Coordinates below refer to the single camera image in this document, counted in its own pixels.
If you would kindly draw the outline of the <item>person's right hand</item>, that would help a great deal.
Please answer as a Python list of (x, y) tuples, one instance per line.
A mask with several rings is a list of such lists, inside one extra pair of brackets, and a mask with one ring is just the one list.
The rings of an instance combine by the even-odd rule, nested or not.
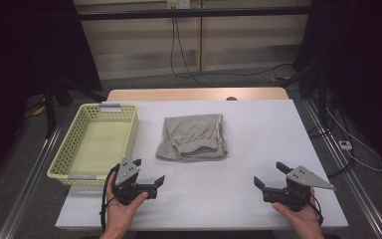
[(292, 224), (300, 237), (322, 233), (317, 213), (310, 206), (305, 206), (299, 212), (294, 212), (285, 205), (274, 202), (273, 208)]

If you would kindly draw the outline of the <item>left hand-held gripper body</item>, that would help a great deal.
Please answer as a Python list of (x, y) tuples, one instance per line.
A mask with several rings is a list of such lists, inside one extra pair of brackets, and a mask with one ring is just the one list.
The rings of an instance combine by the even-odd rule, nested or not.
[(139, 173), (139, 166), (133, 160), (125, 158), (118, 168), (112, 193), (123, 205), (130, 204), (140, 193), (147, 192), (147, 199), (157, 197), (157, 186), (153, 184), (139, 184), (136, 182)]

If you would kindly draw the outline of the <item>aluminium floor rail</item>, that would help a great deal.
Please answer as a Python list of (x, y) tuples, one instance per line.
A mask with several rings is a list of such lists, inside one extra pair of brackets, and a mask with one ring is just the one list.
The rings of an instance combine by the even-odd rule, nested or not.
[[(321, 138), (330, 151), (332, 158), (338, 168), (342, 169), (349, 162), (349, 159), (338, 145), (338, 142), (335, 140), (332, 133), (327, 132), (326, 128), (320, 123), (314, 103), (304, 102), (304, 104), (312, 120), (314, 121), (315, 127), (318, 129)], [(376, 238), (382, 239), (382, 215), (362, 186), (355, 172), (353, 170), (346, 170), (345, 172), (342, 172), (341, 175), (345, 179), (348, 188), (360, 206), (360, 209), (362, 210)]]
[(21, 192), (12, 206), (0, 229), (0, 239), (13, 239), (19, 228), (26, 210), (32, 200), (38, 181), (45, 171), (46, 163), (59, 139), (62, 127), (57, 125), (46, 138), (36, 162), (24, 183)]

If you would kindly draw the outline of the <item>person's left hand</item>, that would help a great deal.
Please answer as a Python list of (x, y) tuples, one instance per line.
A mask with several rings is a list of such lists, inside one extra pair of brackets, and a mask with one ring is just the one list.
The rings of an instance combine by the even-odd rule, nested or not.
[(113, 172), (109, 177), (106, 188), (106, 227), (105, 230), (127, 231), (132, 223), (138, 207), (146, 200), (148, 193), (140, 193), (130, 204), (121, 204), (112, 193), (112, 185), (116, 173)]

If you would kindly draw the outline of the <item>pale yellow plastic basket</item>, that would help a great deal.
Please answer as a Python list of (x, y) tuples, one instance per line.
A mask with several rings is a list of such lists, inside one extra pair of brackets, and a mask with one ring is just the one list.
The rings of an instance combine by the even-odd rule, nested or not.
[(111, 168), (131, 158), (137, 129), (135, 105), (81, 105), (47, 175), (66, 185), (103, 185)]

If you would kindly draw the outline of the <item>white wall outlet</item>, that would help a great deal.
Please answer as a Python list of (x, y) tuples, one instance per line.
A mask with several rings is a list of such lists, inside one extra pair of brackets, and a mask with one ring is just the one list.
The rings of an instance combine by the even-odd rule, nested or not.
[(190, 9), (190, 0), (166, 0), (168, 9)]

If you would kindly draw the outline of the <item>black curtain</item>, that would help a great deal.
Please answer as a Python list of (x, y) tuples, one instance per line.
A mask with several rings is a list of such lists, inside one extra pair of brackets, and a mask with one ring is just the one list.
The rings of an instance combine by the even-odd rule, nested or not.
[(311, 63), (382, 157), (382, 0), (311, 0), (293, 68)]
[(0, 162), (24, 121), (27, 99), (69, 105), (70, 90), (102, 89), (74, 0), (0, 0)]

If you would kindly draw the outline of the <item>grey pants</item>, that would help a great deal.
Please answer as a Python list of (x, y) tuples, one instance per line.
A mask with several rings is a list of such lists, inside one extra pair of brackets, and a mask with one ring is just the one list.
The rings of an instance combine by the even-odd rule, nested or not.
[(212, 160), (229, 153), (223, 130), (223, 115), (165, 118), (163, 140), (156, 156), (170, 160)]

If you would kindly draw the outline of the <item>black metal stand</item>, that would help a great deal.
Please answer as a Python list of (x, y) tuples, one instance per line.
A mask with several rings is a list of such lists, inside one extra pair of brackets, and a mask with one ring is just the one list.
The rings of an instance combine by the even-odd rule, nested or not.
[(106, 100), (106, 97), (94, 93), (92, 90), (88, 90), (73, 81), (64, 78), (56, 78), (54, 80), (47, 79), (44, 82), (44, 98), (48, 126), (46, 138), (51, 137), (57, 126), (54, 99), (57, 99), (57, 102), (61, 106), (69, 107), (73, 102), (69, 90), (76, 90), (96, 102), (103, 102)]
[(316, 105), (318, 123), (307, 133), (309, 137), (324, 136), (330, 133), (332, 127), (328, 123), (327, 109), (327, 86), (326, 78), (322, 70), (316, 70), (314, 73), (316, 99), (313, 101)]

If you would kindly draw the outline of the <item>black horizontal metal bar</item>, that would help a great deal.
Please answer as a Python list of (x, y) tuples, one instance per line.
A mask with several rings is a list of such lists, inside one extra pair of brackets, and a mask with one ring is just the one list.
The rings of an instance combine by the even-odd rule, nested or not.
[(83, 12), (77, 15), (82, 21), (131, 20), (131, 19), (168, 19), (200, 17), (241, 17), (241, 16), (281, 16), (304, 15), (310, 12), (309, 6), (273, 7), (273, 8), (228, 8), (228, 9), (179, 9), (179, 10), (143, 10), (120, 12)]

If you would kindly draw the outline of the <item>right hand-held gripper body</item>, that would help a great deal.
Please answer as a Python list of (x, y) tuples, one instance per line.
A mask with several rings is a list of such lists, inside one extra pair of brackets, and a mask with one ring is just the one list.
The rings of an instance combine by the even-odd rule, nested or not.
[(279, 202), (291, 211), (300, 211), (310, 202), (311, 188), (318, 187), (335, 191), (336, 187), (308, 170), (304, 166), (292, 168), (286, 175), (286, 187), (282, 189), (266, 187), (263, 189), (265, 202)]

